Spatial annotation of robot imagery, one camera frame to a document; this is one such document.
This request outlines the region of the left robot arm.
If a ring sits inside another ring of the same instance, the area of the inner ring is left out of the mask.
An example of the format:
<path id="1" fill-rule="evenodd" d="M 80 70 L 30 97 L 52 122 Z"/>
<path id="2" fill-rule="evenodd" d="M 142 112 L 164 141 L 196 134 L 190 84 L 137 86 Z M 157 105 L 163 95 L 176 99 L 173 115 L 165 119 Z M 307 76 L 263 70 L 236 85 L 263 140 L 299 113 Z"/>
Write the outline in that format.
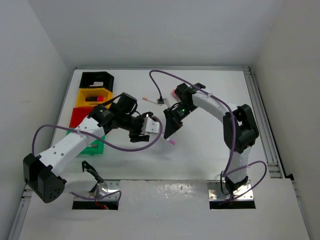
<path id="1" fill-rule="evenodd" d="M 137 100 L 123 92 L 120 95 L 93 107 L 75 128 L 52 147 L 36 154 L 31 148 L 23 159 L 25 183 L 44 202 L 51 203 L 65 190 L 66 178 L 62 177 L 67 164 L 77 157 L 95 140 L 104 143 L 103 137 L 110 131 L 128 131 L 130 142 L 148 142 L 148 124 L 156 123 L 152 112 L 134 116 L 138 107 Z"/>

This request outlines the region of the pink black highlighter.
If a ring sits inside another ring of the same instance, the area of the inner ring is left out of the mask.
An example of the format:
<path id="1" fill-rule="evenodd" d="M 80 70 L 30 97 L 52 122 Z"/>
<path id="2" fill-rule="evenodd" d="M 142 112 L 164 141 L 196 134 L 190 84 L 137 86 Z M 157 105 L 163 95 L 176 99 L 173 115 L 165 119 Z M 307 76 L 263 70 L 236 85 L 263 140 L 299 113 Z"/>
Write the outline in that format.
<path id="1" fill-rule="evenodd" d="M 86 102 L 102 102 L 104 100 L 103 96 L 92 96 L 92 97 L 86 97 Z"/>

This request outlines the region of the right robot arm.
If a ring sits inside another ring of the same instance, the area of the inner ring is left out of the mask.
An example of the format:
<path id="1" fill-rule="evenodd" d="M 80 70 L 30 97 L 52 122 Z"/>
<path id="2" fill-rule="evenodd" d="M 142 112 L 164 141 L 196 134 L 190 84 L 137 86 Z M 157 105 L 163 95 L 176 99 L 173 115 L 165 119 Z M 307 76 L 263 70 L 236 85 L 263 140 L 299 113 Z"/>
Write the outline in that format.
<path id="1" fill-rule="evenodd" d="M 176 106 L 163 111 L 165 115 L 164 138 L 168 139 L 182 126 L 182 120 L 196 109 L 200 108 L 217 118 L 223 126 L 223 139 L 232 153 L 232 158 L 227 162 L 223 177 L 225 188 L 233 194 L 238 188 L 245 185 L 249 179 L 247 165 L 251 147 L 259 136 L 258 127 L 249 105 L 228 106 L 214 100 L 201 92 L 205 86 L 196 83 L 195 87 L 182 83 L 173 91 L 180 100 Z"/>

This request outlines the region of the white pen purple cap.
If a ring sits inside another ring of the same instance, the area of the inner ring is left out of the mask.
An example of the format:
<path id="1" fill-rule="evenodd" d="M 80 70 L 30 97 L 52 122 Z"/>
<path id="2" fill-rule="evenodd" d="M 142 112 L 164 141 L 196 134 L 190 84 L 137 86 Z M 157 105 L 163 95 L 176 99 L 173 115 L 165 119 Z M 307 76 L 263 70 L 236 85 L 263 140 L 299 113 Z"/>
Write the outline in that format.
<path id="1" fill-rule="evenodd" d="M 161 137 L 164 138 L 167 142 L 169 142 L 172 145 L 175 145 L 176 142 L 174 140 L 172 140 L 171 138 L 165 138 L 164 134 L 161 134 Z"/>

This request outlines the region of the white eraser block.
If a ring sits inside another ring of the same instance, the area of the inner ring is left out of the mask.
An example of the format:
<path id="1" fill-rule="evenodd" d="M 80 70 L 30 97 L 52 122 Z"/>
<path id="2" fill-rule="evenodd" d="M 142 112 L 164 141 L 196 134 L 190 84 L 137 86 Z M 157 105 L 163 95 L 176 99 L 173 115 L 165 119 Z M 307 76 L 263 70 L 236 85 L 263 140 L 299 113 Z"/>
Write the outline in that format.
<path id="1" fill-rule="evenodd" d="M 104 86 L 104 82 L 103 81 L 95 81 L 93 82 L 93 84 L 90 85 L 90 87 L 93 88 L 100 88 Z"/>

